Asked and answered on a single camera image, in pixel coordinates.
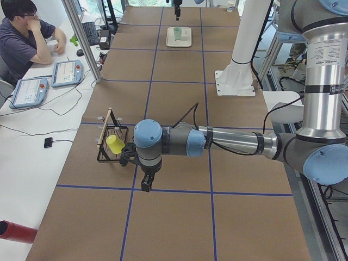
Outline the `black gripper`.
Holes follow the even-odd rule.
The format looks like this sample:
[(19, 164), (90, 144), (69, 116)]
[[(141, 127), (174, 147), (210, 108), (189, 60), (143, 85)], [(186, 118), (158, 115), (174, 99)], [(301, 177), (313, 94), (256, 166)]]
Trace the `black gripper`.
[(141, 169), (144, 172), (144, 178), (141, 181), (141, 189), (144, 192), (150, 192), (152, 189), (152, 183), (154, 181), (155, 174), (160, 170), (160, 164), (155, 166), (142, 165)]
[(175, 8), (176, 21), (179, 21), (179, 18), (181, 16), (181, 8), (180, 8), (181, 4), (182, 4), (182, 0), (173, 0), (173, 5), (174, 5), (174, 8)]

